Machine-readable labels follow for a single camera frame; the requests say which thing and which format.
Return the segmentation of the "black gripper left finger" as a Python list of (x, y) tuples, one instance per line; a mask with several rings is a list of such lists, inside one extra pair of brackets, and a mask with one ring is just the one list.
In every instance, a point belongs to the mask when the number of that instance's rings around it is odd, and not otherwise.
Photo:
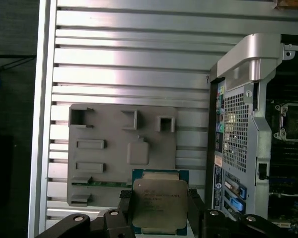
[(71, 214), (48, 228), (38, 238), (133, 238), (129, 224), (133, 191), (123, 190), (117, 208), (108, 209), (94, 220), (86, 214)]

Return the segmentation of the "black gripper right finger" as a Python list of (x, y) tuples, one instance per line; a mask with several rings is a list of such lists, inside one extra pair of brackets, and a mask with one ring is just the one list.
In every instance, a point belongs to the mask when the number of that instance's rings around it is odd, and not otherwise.
[(188, 190), (188, 222), (196, 238), (298, 238), (258, 215), (239, 215), (234, 221), (208, 209), (196, 189)]

